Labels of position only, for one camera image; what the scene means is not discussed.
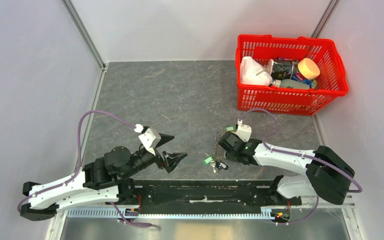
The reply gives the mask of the red black keyring holder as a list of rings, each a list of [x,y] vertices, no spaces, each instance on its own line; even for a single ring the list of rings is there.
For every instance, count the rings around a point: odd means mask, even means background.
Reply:
[[[225,150],[222,146],[219,145],[219,141],[221,140],[222,136],[225,134],[225,131],[218,132],[216,134],[216,137],[214,139],[214,144],[213,144],[213,158],[217,162],[222,162],[224,160],[225,156]]]

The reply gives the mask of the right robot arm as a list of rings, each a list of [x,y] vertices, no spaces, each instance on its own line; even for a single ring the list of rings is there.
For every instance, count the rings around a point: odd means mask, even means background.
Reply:
[[[354,183],[355,171],[324,145],[316,150],[297,150],[258,139],[244,141],[233,132],[226,132],[218,145],[230,161],[296,173],[295,176],[279,176],[274,180],[268,197],[276,205],[301,196],[318,196],[331,204],[342,205]]]

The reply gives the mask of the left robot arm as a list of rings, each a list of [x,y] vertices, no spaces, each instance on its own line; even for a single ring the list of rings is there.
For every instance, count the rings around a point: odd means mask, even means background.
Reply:
[[[25,200],[17,207],[19,215],[30,221],[43,221],[87,204],[132,204],[137,198],[133,175],[151,165],[171,173],[187,155],[159,153],[156,148],[147,150],[143,144],[135,152],[125,146],[114,147],[78,173],[46,184],[25,182]]]

